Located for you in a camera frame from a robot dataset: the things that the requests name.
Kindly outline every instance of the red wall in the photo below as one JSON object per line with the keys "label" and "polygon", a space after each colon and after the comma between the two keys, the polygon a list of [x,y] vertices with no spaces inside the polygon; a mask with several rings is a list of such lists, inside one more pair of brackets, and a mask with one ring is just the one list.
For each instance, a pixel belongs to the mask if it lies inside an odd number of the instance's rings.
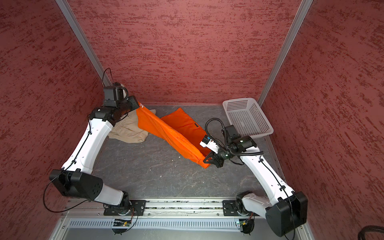
{"label": "red wall", "polygon": [[317,240],[384,225],[383,10],[379,1],[314,1],[263,105]]}
{"label": "red wall", "polygon": [[143,103],[260,95],[301,0],[69,0],[105,67]]}
{"label": "red wall", "polygon": [[[54,0],[0,3],[0,239],[47,239],[42,194],[101,104],[103,88]],[[51,190],[55,210],[65,198]]]}

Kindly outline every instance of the perforated basket wall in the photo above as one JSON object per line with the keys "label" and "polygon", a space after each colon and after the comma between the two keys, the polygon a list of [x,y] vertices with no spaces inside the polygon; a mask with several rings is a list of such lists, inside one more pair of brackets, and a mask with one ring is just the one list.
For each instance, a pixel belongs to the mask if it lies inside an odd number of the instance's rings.
{"label": "perforated basket wall", "polygon": [[223,102],[230,124],[241,136],[263,137],[273,133],[265,114],[253,98],[237,98]]}

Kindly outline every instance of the beige cloth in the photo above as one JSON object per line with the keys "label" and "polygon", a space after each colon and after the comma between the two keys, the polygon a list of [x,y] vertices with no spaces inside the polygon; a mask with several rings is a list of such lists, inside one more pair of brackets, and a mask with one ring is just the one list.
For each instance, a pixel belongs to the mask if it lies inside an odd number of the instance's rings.
{"label": "beige cloth", "polygon": [[[156,110],[150,110],[153,114],[156,114]],[[116,123],[112,128],[112,131],[108,134],[108,137],[115,138],[117,140],[126,143],[138,143],[144,142],[148,136],[148,132],[140,129],[137,126],[139,118],[137,117],[136,110],[128,113],[128,116]]]}

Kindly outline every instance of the orange garment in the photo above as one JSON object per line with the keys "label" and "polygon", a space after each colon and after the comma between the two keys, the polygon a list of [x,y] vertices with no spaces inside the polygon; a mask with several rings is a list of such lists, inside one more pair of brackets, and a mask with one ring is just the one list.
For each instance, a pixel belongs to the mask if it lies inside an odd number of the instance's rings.
{"label": "orange garment", "polygon": [[161,119],[142,105],[136,113],[139,117],[140,129],[166,140],[184,158],[190,159],[203,168],[209,166],[203,163],[203,160],[210,150],[200,146],[205,131],[197,124],[195,125],[195,121],[181,108]]}

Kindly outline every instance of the black bracket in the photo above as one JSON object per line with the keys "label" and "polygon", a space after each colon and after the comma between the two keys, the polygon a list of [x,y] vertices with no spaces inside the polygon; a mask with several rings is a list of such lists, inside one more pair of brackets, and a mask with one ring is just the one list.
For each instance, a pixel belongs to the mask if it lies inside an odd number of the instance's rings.
{"label": "black bracket", "polygon": [[224,200],[223,201],[223,212],[224,216],[241,216],[236,209],[236,201],[235,200]]}
{"label": "black bracket", "polygon": [[[131,205],[135,209],[133,215],[134,216],[143,216],[144,210],[145,210],[145,204],[146,200],[131,200]],[[104,209],[104,216],[120,216],[123,217],[122,215],[119,215],[115,209],[110,208],[109,206],[106,206]]]}

